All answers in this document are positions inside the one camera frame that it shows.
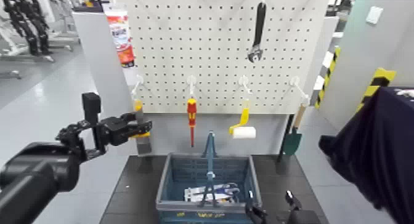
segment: dark fabric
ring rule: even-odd
[[[414,102],[380,87],[321,150],[346,180],[400,224],[414,223]]]

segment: green shovel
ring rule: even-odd
[[[298,127],[301,123],[305,109],[306,107],[301,105],[298,111],[298,114],[296,115],[296,119],[294,120],[294,124],[292,127],[292,133],[286,136],[285,145],[283,146],[283,151],[288,156],[294,155],[296,150],[298,150],[299,148],[299,144],[301,143],[302,134],[298,133]]]

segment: pegboard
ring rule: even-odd
[[[247,53],[262,0],[118,0],[125,3],[136,56],[144,78],[138,98],[149,113],[185,113],[187,78],[197,79],[198,112],[291,114],[301,96],[322,29],[328,0],[265,0],[262,60]],[[238,80],[248,77],[247,94]]]

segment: blue basket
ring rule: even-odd
[[[252,223],[245,214],[245,201],[249,191],[253,202],[262,206],[253,159],[249,157],[219,156],[214,158],[214,184],[237,183],[238,203],[220,203],[219,207],[184,201],[184,190],[206,186],[206,158],[191,154],[169,154],[156,196],[156,209],[161,223]]]

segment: black robotic arm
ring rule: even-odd
[[[98,121],[100,98],[82,94],[85,119],[60,130],[60,142],[33,142],[16,154],[0,173],[0,223],[32,223],[59,192],[71,191],[79,178],[79,165],[106,153],[129,137],[144,134],[152,122],[130,124],[136,113]],[[85,149],[79,134],[92,129],[95,148]]]

